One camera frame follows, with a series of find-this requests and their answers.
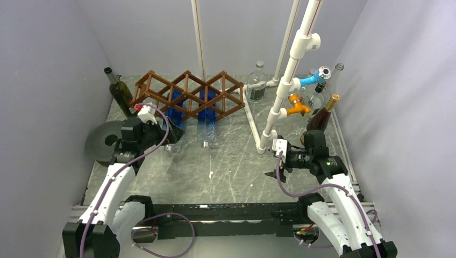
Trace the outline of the clear bottle black cap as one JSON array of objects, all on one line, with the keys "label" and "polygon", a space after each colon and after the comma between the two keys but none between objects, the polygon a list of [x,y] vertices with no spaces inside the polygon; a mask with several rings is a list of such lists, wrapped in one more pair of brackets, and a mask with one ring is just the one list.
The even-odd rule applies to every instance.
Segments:
[{"label": "clear bottle black cap", "polygon": [[325,90],[326,82],[317,83],[314,85],[310,85],[307,88],[304,97],[304,105],[309,107],[310,112],[304,115],[304,120],[308,121],[311,117],[313,117],[319,109],[324,104],[324,96],[323,91]]}]

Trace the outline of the green wine bottle silver cap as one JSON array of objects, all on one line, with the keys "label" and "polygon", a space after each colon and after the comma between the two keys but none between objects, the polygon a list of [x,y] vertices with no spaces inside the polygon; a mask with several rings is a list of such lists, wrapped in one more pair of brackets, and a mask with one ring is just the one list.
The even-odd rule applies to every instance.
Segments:
[{"label": "green wine bottle silver cap", "polygon": [[130,104],[133,101],[133,96],[127,85],[119,79],[111,67],[105,67],[104,73],[110,81],[109,92],[112,94],[123,114],[126,117],[136,117],[137,111],[130,110]]}]

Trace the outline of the dark bottle gold cap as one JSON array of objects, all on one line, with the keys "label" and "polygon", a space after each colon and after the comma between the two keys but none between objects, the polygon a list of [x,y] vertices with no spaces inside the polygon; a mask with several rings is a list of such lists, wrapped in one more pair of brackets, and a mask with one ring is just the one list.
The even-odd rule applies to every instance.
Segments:
[{"label": "dark bottle gold cap", "polygon": [[310,118],[304,131],[320,130],[324,132],[327,128],[332,111],[339,100],[340,96],[338,94],[333,94],[326,105]]}]

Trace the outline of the tall clear wine bottle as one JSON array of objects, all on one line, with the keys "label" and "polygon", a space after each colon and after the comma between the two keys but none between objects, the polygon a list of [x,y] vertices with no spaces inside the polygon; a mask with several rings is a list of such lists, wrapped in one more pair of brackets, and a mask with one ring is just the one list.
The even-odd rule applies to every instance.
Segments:
[{"label": "tall clear wine bottle", "polygon": [[344,70],[344,67],[345,66],[343,63],[337,63],[335,67],[332,69],[331,77],[328,80],[326,80],[326,86],[323,94],[325,103],[327,103],[332,94],[335,93],[337,82],[342,71]]}]

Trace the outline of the blue square bottle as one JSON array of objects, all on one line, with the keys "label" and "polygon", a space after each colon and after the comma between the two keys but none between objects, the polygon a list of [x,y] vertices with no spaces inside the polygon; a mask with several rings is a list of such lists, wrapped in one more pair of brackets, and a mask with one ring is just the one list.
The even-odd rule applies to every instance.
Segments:
[{"label": "blue square bottle", "polygon": [[[172,100],[174,99],[177,99],[178,97],[181,96],[181,93],[178,92],[178,91],[173,91],[173,94],[172,94]],[[177,103],[177,106],[179,107],[183,107],[183,101],[180,101]],[[182,121],[182,117],[183,117],[183,113],[175,108],[169,108],[166,112],[165,112],[165,115],[166,116],[171,116],[171,117],[177,117],[178,119],[180,118],[181,121]],[[162,129],[165,129],[166,128],[166,122],[163,121],[162,123]],[[164,150],[165,151],[172,151],[172,144],[166,144],[164,145]]]},{"label": "blue square bottle", "polygon": [[205,108],[198,113],[197,141],[202,147],[211,149],[215,142],[216,112],[211,108]]}]

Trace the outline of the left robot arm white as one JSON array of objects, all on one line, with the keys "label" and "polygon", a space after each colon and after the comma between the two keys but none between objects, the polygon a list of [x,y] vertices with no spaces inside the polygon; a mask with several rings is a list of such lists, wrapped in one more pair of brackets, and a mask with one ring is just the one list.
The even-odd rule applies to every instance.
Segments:
[{"label": "left robot arm white", "polygon": [[66,257],[119,257],[120,246],[138,223],[149,225],[155,216],[150,197],[131,196],[125,206],[124,193],[145,156],[165,144],[175,144],[183,131],[167,117],[159,125],[150,115],[127,118],[115,144],[106,177],[96,196],[76,222],[62,231]]}]

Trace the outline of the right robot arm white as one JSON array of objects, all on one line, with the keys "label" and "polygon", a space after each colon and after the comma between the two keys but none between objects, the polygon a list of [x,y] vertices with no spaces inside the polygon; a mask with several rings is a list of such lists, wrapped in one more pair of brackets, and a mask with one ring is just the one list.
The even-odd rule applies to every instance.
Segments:
[{"label": "right robot arm white", "polygon": [[[297,147],[282,136],[273,139],[272,152],[277,163],[267,173],[276,179],[285,195],[298,199],[299,221],[317,224],[339,257],[396,257],[395,244],[383,238],[362,208],[342,159],[329,154],[324,133],[305,132],[303,143],[303,147]],[[283,185],[284,172],[293,169],[309,169],[319,185],[299,194],[289,192]]]}]

